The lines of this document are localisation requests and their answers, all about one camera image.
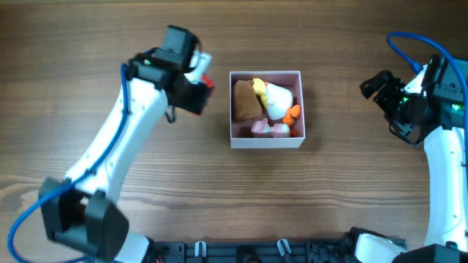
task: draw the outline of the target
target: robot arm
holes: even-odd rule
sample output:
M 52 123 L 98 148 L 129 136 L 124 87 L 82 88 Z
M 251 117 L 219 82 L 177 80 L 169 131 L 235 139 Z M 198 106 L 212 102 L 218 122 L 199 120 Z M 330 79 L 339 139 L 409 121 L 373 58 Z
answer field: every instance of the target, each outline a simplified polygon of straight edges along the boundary
M 99 259 L 143 260 L 148 240 L 129 233 L 129 222 L 116 203 L 130 165 L 158 120 L 163 115 L 169 122 L 175 120 L 166 113 L 168 107 L 201 114 L 213 87 L 204 76 L 211 56 L 195 50 L 197 42 L 187 30 L 169 26 L 161 48 L 137 54 L 124 67 L 125 83 L 91 146 L 63 183 L 46 179 L 39 190 L 41 197 L 81 178 L 110 145 L 125 117 L 115 144 L 92 174 L 41 206 L 49 240 Z
M 467 73 L 465 61 L 456 63 Z M 463 98 L 454 78 L 444 58 L 433 56 L 408 85 L 387 71 L 361 84 L 367 99 L 377 92 L 374 101 L 384 110 L 393 135 L 411 145 L 424 141 L 430 177 L 426 247 L 399 255 L 404 251 L 389 240 L 361 235 L 355 256 L 362 262 L 413 262 L 427 254 L 445 255 L 451 262 L 448 255 L 468 251 Z M 416 127 L 419 135 L 412 141 Z

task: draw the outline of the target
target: cardboard box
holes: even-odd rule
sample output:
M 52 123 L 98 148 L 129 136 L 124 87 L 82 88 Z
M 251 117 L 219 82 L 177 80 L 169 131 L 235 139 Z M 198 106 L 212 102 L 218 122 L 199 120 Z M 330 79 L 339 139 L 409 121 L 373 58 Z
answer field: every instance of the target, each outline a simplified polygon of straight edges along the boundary
M 298 133 L 297 137 L 290 138 L 255 138 L 250 129 L 255 121 L 262 118 L 244 122 L 233 121 L 233 87 L 238 80 L 251 80 L 258 77 L 263 81 L 287 88 L 292 92 L 293 104 L 301 106 L 301 115 L 295 119 L 291 129 Z M 302 97 L 301 73 L 299 71 L 273 71 L 273 72 L 230 72 L 230 118 L 231 118 L 231 148 L 299 148 L 306 139 L 306 127 L 304 124 L 304 107 Z M 279 121 L 268 121 L 269 125 L 281 123 Z

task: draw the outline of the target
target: black mount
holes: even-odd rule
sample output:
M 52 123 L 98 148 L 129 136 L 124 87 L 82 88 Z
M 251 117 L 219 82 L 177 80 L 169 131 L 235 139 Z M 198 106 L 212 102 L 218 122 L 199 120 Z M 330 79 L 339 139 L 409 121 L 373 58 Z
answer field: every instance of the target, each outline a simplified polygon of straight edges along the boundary
M 341 239 L 310 240 L 293 242 L 285 239 L 277 242 L 258 243 L 196 243 L 154 242 L 144 262 L 154 263 L 357 263 L 355 246 L 360 234 L 375 232 L 356 227 L 346 232 Z M 393 239 L 395 244 L 406 248 L 404 240 Z
M 136 77 L 164 90 L 170 106 L 180 107 L 196 115 L 202 113 L 213 87 L 200 82 L 192 84 L 184 74 L 195 67 L 190 66 L 196 46 L 201 46 L 198 38 L 185 28 L 168 26 L 162 47 L 155 47 L 145 53 L 138 53 L 129 60 L 126 77 Z M 201 50 L 197 65 L 202 59 Z M 170 123 L 176 118 L 166 115 Z
M 39 198 L 68 183 L 45 179 Z M 116 257 L 129 231 L 127 218 L 101 191 L 89 195 L 72 189 L 43 204 L 41 211 L 50 241 L 100 259 Z
M 458 67 L 468 77 L 468 62 L 456 59 Z M 390 133 L 411 145 L 420 144 L 437 127 L 463 128 L 463 92 L 453 68 L 441 55 L 433 55 L 421 83 L 420 94 L 404 90 L 405 84 L 388 70 L 382 70 L 364 81 L 359 88 L 366 99 L 374 93 Z M 419 128 L 418 138 L 408 137 Z

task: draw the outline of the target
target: orange carrot toy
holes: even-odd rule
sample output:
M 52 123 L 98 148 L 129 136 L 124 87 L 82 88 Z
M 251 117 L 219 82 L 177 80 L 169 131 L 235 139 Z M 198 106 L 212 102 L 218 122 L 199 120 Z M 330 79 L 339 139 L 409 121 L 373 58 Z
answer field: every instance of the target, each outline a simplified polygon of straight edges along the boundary
M 301 114 L 301 106 L 295 105 L 286 110 L 286 116 L 283 118 L 283 123 L 291 127 L 294 124 L 294 118 Z

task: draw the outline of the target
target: green light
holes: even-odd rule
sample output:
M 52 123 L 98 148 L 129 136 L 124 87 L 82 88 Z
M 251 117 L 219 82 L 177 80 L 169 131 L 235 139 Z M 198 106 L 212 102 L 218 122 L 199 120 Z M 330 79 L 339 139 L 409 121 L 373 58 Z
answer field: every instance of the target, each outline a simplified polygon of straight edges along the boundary
M 463 109 L 463 106 L 458 105 L 458 104 L 452 104 L 452 109 L 454 109 L 454 110 L 462 110 L 462 109 Z

